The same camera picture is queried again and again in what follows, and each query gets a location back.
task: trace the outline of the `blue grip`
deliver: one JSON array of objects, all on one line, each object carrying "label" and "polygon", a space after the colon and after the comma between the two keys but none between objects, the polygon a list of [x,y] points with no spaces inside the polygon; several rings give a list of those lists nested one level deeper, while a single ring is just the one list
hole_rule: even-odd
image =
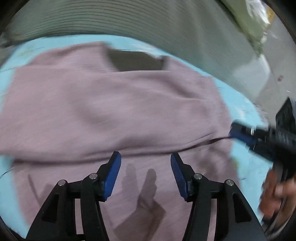
[{"label": "blue grip", "polygon": [[248,146],[254,146],[256,145],[256,139],[251,137],[251,136],[247,136],[247,135],[243,135],[241,132],[236,131],[234,129],[231,129],[229,132],[229,135],[231,137],[234,137],[238,140],[241,140],[243,142],[245,142]]},{"label": "blue grip", "polygon": [[185,200],[188,198],[188,193],[187,193],[187,182],[182,174],[182,171],[177,163],[176,158],[172,154],[170,157],[170,165],[173,170],[173,174],[175,176],[175,180],[180,192],[181,197],[183,197]]},{"label": "blue grip", "polygon": [[107,200],[107,198],[110,197],[112,194],[120,166],[121,166],[121,155],[118,153],[110,168],[110,171],[106,177],[106,180],[104,181],[103,198],[105,200]]}]

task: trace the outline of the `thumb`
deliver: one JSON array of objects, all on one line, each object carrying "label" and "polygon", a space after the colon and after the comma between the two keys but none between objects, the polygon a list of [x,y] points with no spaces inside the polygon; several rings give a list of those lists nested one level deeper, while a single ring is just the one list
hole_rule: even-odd
[{"label": "thumb", "polygon": [[282,182],[278,184],[275,188],[274,195],[276,197],[287,197],[287,196],[296,196],[296,182],[294,179]]}]

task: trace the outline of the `blue gripper pad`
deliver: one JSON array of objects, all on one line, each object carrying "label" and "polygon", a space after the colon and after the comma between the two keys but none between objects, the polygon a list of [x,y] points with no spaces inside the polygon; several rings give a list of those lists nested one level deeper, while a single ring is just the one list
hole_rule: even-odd
[{"label": "blue gripper pad", "polygon": [[170,165],[172,167],[181,197],[183,197],[185,201],[189,201],[190,196],[194,194],[192,184],[194,171],[192,167],[184,164],[177,152],[174,152],[171,155]]},{"label": "blue gripper pad", "polygon": [[103,191],[103,199],[106,201],[111,196],[115,181],[121,166],[121,155],[118,151],[113,152],[108,163],[103,164],[97,171],[99,186]]},{"label": "blue gripper pad", "polygon": [[242,134],[241,132],[231,129],[229,132],[229,136],[236,138],[242,142],[245,142],[248,146],[255,145],[256,144],[256,139],[252,138],[251,136],[247,136]]}]

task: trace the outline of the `finger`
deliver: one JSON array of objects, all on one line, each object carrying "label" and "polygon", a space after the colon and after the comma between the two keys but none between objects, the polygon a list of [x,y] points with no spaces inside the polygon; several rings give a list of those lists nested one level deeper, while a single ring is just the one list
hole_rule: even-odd
[{"label": "finger", "polygon": [[274,212],[280,209],[281,201],[275,198],[262,197],[259,210],[264,214],[265,218],[271,218]]},{"label": "finger", "polygon": [[276,172],[271,169],[271,170],[268,171],[268,173],[266,175],[265,182],[262,184],[262,187],[266,191],[270,187],[274,188],[275,185],[276,185],[276,183],[277,183],[277,175],[276,175]]},{"label": "finger", "polygon": [[278,184],[275,188],[274,195],[279,198],[296,195],[296,183],[294,179]]}]

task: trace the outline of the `gray floor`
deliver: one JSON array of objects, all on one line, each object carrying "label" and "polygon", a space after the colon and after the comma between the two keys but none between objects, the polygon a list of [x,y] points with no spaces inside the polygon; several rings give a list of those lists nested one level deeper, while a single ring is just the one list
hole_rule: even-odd
[{"label": "gray floor", "polygon": [[275,124],[275,115],[287,96],[296,98],[296,44],[278,17],[268,30],[264,54],[272,74],[255,103],[266,111],[269,122]]}]

